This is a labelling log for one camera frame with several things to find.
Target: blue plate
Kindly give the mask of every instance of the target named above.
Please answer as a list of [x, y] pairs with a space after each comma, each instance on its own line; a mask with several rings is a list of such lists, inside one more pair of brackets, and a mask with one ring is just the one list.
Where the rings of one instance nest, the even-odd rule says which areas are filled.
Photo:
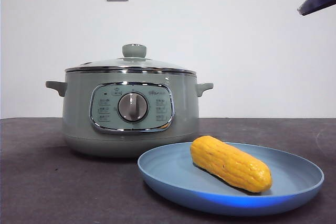
[[302, 206], [320, 190], [324, 174], [314, 163], [276, 149], [227, 143], [262, 160], [273, 185], [253, 194], [232, 187], [193, 164], [191, 143], [164, 145], [143, 153], [138, 167], [158, 194], [182, 206], [231, 216], [278, 214]]

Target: button icon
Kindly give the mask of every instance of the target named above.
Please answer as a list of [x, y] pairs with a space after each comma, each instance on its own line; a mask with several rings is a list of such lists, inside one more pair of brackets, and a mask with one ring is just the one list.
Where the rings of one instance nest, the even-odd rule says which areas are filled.
[[112, 95], [121, 95], [121, 90], [119, 88], [114, 88], [112, 90]]
[[110, 105], [110, 99], [100, 99], [99, 105]]
[[156, 105], [166, 105], [165, 99], [156, 99]]
[[109, 114], [110, 113], [110, 107], [109, 106], [101, 106], [98, 109], [99, 114]]
[[110, 122], [109, 115], [99, 115], [98, 122]]
[[167, 107], [162, 106], [162, 105], [156, 106], [156, 112], [157, 113], [166, 113], [167, 112]]
[[167, 116], [166, 115], [156, 115], [156, 121], [166, 121]]

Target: cooker base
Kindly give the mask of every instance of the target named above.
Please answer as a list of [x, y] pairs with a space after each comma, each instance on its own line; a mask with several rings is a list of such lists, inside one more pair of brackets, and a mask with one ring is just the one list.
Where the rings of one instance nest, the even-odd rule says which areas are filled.
[[92, 140], [64, 135], [67, 145], [77, 151], [88, 155], [100, 157], [139, 157], [142, 153], [166, 144], [191, 142], [198, 137], [192, 133], [183, 136], [158, 138], [149, 140]]

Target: gray tabletop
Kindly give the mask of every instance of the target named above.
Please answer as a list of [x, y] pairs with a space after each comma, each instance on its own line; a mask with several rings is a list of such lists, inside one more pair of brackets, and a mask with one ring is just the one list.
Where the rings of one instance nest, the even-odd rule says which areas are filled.
[[266, 217], [206, 214], [174, 204], [142, 180], [136, 159], [71, 151], [59, 118], [1, 120], [2, 223], [335, 223], [336, 119], [200, 119], [200, 134], [276, 148], [325, 174], [306, 205]]

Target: lid rim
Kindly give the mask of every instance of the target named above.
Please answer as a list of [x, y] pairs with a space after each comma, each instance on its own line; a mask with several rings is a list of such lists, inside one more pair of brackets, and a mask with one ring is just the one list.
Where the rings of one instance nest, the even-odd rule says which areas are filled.
[[190, 73], [196, 75], [195, 71], [178, 68], [156, 68], [156, 67], [140, 67], [140, 66], [81, 66], [65, 69], [65, 73], [77, 71], [97, 71], [97, 70], [141, 70], [141, 71], [162, 71], [162, 72], [175, 72], [175, 73]]

